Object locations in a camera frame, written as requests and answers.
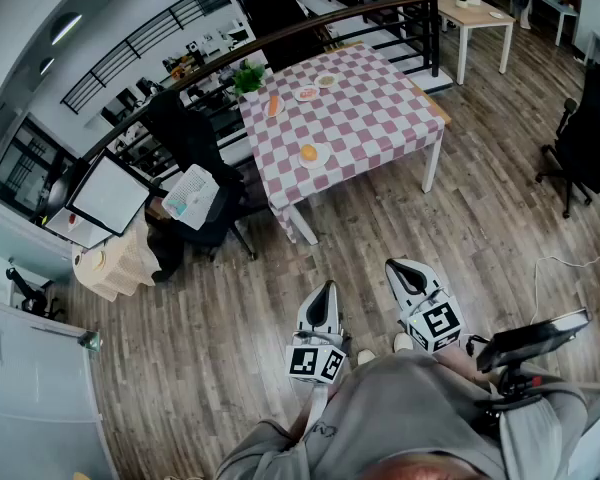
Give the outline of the light wooden table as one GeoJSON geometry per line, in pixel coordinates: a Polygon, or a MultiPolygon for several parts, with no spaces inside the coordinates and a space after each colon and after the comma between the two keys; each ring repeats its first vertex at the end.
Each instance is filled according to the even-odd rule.
{"type": "Polygon", "coordinates": [[[468,8],[459,8],[455,0],[438,0],[438,13],[442,18],[442,29],[447,29],[447,22],[454,23],[459,29],[459,53],[457,62],[456,83],[464,84],[467,50],[470,32],[480,28],[504,28],[504,41],[500,58],[499,73],[505,74],[511,49],[513,27],[515,19],[504,12],[498,11],[494,6],[481,2],[479,5],[471,4],[468,8]],[[499,12],[504,18],[495,19],[489,12],[499,12]]]}

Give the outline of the frosted glass partition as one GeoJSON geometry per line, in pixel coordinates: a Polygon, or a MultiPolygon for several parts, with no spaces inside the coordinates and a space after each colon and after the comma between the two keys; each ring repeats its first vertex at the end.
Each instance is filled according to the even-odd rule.
{"type": "Polygon", "coordinates": [[[0,204],[0,480],[118,480],[84,329],[21,310],[13,267],[36,288],[69,273],[69,247],[0,204]]]}

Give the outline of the white perforated plastic basket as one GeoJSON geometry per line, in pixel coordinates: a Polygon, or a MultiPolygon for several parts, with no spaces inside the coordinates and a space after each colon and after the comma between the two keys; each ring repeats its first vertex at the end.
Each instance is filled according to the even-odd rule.
{"type": "Polygon", "coordinates": [[[163,198],[162,207],[173,219],[194,230],[199,230],[206,222],[218,191],[219,185],[213,176],[199,165],[194,164],[163,198]],[[198,193],[204,201],[198,205],[189,205],[188,197],[193,193],[198,193]],[[171,205],[174,202],[186,204],[186,210],[181,215],[177,215],[172,209],[171,205]]]}

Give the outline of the green potted plant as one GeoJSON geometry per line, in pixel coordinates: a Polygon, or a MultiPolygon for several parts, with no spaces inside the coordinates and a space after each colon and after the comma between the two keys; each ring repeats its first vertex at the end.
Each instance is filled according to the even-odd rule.
{"type": "Polygon", "coordinates": [[[248,59],[241,61],[232,76],[235,96],[241,97],[247,93],[257,91],[262,85],[265,70],[266,68],[262,64],[254,63],[248,59]]]}

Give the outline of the person's right forearm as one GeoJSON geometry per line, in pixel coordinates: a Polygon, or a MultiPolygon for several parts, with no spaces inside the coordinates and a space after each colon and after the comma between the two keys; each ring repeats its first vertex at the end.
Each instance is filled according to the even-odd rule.
{"type": "Polygon", "coordinates": [[[479,371],[475,359],[470,357],[462,348],[449,346],[436,353],[435,357],[440,364],[458,375],[488,392],[491,391],[489,375],[479,371]]]}

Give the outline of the black framed white board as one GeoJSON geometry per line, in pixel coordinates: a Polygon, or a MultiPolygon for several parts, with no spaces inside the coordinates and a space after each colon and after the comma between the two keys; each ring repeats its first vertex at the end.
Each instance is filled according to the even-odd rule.
{"type": "Polygon", "coordinates": [[[66,208],[109,235],[122,236],[154,185],[104,149],[87,169],[66,208]]]}

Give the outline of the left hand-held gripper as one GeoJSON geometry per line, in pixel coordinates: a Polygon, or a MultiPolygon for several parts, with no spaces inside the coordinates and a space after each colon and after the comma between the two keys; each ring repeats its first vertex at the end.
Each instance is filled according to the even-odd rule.
{"type": "Polygon", "coordinates": [[[292,344],[286,347],[286,375],[317,384],[333,384],[349,355],[351,338],[340,332],[341,307],[337,284],[329,280],[315,288],[301,303],[292,344]]]}

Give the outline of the person's left forearm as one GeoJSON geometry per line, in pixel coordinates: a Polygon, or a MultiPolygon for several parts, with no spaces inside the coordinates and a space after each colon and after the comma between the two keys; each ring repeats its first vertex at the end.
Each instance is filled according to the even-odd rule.
{"type": "Polygon", "coordinates": [[[313,426],[318,422],[330,399],[340,388],[340,385],[341,383],[337,382],[333,384],[317,383],[313,386],[311,396],[309,398],[309,413],[303,428],[302,436],[308,434],[313,426]]]}

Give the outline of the black chest mount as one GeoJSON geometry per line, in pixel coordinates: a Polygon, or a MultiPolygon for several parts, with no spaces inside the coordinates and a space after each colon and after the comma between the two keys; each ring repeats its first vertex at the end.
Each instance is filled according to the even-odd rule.
{"type": "Polygon", "coordinates": [[[475,403],[487,417],[495,419],[502,412],[526,407],[541,399],[539,393],[532,393],[531,390],[542,384],[542,377],[523,373],[521,365],[521,361],[516,361],[503,369],[497,385],[499,398],[475,403]]]}

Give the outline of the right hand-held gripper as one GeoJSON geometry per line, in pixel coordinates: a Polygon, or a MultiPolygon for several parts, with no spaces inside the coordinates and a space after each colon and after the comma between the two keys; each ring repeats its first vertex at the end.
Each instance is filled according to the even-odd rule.
{"type": "Polygon", "coordinates": [[[402,311],[400,322],[416,344],[434,354],[460,340],[464,317],[456,297],[442,296],[431,302],[444,289],[432,267],[414,260],[387,260],[385,271],[402,311]],[[423,309],[409,311],[423,302],[423,309]]]}

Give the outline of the person's grey clothing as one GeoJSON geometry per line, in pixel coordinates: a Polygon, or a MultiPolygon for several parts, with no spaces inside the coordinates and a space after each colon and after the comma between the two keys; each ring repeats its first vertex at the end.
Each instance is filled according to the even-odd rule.
{"type": "Polygon", "coordinates": [[[534,365],[541,399],[488,430],[491,399],[435,356],[403,350],[356,367],[302,436],[264,420],[215,480],[565,480],[588,422],[582,392],[534,365]]]}

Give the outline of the white low table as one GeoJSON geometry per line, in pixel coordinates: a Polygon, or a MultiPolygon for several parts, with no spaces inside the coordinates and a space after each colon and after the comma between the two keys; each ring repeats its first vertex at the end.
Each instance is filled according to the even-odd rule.
{"type": "Polygon", "coordinates": [[[49,217],[45,228],[84,249],[91,249],[112,235],[111,232],[66,208],[60,209],[53,217],[49,217]]]}

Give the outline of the plate with orange fruit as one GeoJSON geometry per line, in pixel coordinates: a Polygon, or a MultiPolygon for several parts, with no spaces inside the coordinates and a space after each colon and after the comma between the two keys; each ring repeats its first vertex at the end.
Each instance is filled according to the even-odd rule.
{"type": "Polygon", "coordinates": [[[331,151],[330,151],[329,146],[324,143],[317,143],[317,144],[311,144],[311,145],[313,145],[316,148],[316,150],[318,151],[317,160],[313,161],[313,162],[305,162],[301,158],[300,152],[299,152],[298,162],[302,167],[304,167],[306,169],[317,169],[326,164],[326,162],[329,160],[329,157],[331,155],[331,151]]]}

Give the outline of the white desk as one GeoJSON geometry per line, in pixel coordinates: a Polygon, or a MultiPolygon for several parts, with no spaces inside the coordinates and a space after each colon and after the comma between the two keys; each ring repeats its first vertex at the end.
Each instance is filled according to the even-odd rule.
{"type": "Polygon", "coordinates": [[[560,0],[537,0],[548,5],[550,8],[555,10],[558,13],[558,23],[557,30],[555,36],[555,46],[558,47],[561,44],[564,23],[566,18],[572,18],[574,20],[574,31],[577,31],[578,21],[579,21],[579,12],[575,10],[572,6],[567,3],[564,3],[560,0]]]}

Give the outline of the black balcony railing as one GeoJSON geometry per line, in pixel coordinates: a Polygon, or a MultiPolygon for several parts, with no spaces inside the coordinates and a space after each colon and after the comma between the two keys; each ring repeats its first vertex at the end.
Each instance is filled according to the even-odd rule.
{"type": "Polygon", "coordinates": [[[176,1],[113,47],[74,84],[60,103],[78,115],[98,92],[106,88],[129,65],[145,56],[150,49],[228,3],[229,0],[176,1]]]}

